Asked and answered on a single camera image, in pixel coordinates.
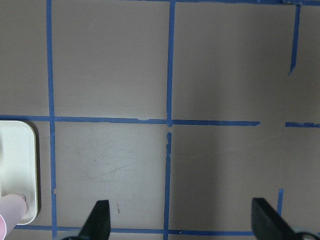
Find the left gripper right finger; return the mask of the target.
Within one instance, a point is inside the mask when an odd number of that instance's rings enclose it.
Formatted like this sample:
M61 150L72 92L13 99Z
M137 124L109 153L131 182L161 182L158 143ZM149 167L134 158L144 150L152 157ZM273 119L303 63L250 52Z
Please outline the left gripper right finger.
M264 198L259 197L251 200L251 230L257 240L295 238L293 229Z

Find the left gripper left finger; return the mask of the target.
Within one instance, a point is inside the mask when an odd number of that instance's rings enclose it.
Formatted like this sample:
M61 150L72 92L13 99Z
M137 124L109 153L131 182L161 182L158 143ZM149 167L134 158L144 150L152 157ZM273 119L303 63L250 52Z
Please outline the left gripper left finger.
M78 240L108 240L111 233L110 204L108 200L98 200L81 231Z

